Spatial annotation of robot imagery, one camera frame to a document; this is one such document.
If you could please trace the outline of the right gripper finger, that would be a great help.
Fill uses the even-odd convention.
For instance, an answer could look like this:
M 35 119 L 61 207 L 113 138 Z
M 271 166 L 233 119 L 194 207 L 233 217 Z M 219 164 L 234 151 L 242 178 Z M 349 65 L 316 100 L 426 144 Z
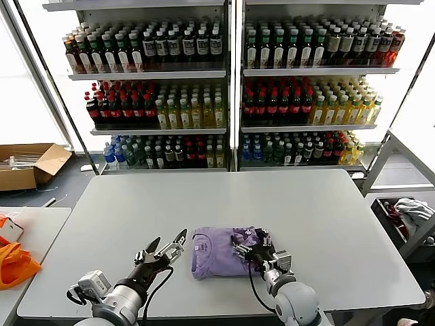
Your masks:
M 270 253 L 274 253 L 274 245 L 270 232 L 264 228 L 256 228 L 255 231 L 258 237 L 258 243 L 261 244 Z
M 235 253 L 245 261 L 246 255 L 250 253 L 251 246 L 253 245 L 252 237 L 249 234 L 233 234 L 231 241 Z

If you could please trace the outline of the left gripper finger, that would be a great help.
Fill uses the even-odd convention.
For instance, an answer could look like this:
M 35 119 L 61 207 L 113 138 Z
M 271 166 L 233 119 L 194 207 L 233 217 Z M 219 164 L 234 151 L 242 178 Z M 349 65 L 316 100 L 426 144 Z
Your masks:
M 134 258 L 134 264 L 136 266 L 140 264 L 151 263 L 156 260 L 155 254 L 160 243 L 160 239 L 161 237 L 157 237 L 156 239 L 151 241 L 151 243 L 149 243 L 146 248 L 136 253 Z
M 176 235 L 173 242 L 166 244 L 157 254 L 155 259 L 165 259 L 168 264 L 173 264 L 184 251 L 184 244 L 186 242 L 187 229 L 184 228 L 178 235 Z

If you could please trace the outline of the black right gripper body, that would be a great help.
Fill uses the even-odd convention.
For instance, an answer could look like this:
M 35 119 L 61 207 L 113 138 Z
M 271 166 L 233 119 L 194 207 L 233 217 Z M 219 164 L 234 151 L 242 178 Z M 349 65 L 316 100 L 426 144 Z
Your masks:
M 275 268 L 275 247 L 272 243 L 262 243 L 248 247 L 246 262 L 251 272 L 266 272 Z

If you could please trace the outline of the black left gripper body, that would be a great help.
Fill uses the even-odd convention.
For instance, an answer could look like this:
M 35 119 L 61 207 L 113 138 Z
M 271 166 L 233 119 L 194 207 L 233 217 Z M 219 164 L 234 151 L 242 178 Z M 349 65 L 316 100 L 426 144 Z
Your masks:
M 169 266 L 167 254 L 148 253 L 146 250 L 138 252 L 134 259 L 133 271 L 117 282 L 117 286 L 124 285 L 131 289 L 148 289 L 156 275 Z

